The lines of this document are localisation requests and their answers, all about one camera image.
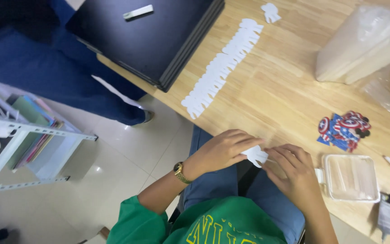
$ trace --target watch face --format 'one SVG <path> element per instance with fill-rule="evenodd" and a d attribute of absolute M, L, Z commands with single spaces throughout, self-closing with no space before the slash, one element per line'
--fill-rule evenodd
<path fill-rule="evenodd" d="M 174 165 L 174 172 L 177 172 L 177 170 L 179 170 L 179 164 L 178 163 L 176 163 L 176 165 Z"/>

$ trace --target wooden table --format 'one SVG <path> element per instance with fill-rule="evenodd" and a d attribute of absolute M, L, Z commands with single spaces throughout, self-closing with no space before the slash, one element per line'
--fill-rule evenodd
<path fill-rule="evenodd" d="M 368 155 L 376 162 L 378 183 L 390 192 L 390 113 L 360 93 L 355 86 L 321 83 L 314 79 L 317 51 L 323 47 L 357 0 L 270 0 L 279 8 L 281 20 L 267 24 L 261 0 L 227 0 L 224 12 L 204 38 L 168 93 L 112 63 L 99 60 L 126 77 L 212 135 L 239 128 L 267 139 L 265 147 L 292 143 L 311 153 L 316 166 L 323 154 L 344 153 L 316 139 L 319 121 L 332 113 L 348 110 L 370 119 L 371 136 L 363 139 L 355 154 Z M 205 67 L 228 43 L 243 18 L 265 27 L 260 40 L 228 76 L 214 101 L 193 120 L 180 103 L 205 73 Z M 381 232 L 376 226 L 374 204 L 334 202 L 325 197 L 329 211 L 376 242 Z"/>

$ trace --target clear plastic container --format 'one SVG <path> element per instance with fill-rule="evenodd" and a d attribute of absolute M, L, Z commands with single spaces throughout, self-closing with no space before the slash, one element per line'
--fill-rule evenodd
<path fill-rule="evenodd" d="M 364 155 L 325 155 L 318 181 L 326 185 L 328 197 L 339 201 L 379 202 L 374 161 Z"/>

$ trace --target gold wristwatch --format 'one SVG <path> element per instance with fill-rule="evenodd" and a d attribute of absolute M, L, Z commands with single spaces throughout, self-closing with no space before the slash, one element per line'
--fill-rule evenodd
<path fill-rule="evenodd" d="M 177 178 L 179 178 L 179 180 L 181 180 L 183 183 L 185 184 L 191 184 L 192 181 L 186 179 L 186 177 L 181 173 L 181 171 L 183 170 L 183 164 L 181 164 L 182 162 L 178 162 L 176 163 L 176 165 L 174 165 L 174 174 L 177 176 Z"/>

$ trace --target person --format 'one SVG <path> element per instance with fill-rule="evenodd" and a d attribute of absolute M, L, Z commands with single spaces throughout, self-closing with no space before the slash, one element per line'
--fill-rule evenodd
<path fill-rule="evenodd" d="M 194 127 L 190 156 L 138 196 L 121 203 L 107 244 L 338 244 L 311 155 L 295 145 L 266 148 L 287 178 L 266 164 L 246 197 L 237 196 L 241 152 L 264 142 L 238 129 L 212 137 Z M 171 229 L 165 209 L 184 190 Z"/>
<path fill-rule="evenodd" d="M 91 76 L 135 101 L 146 94 L 64 28 L 74 13 L 65 0 L 0 0 L 0 82 L 125 125 L 151 121 Z"/>

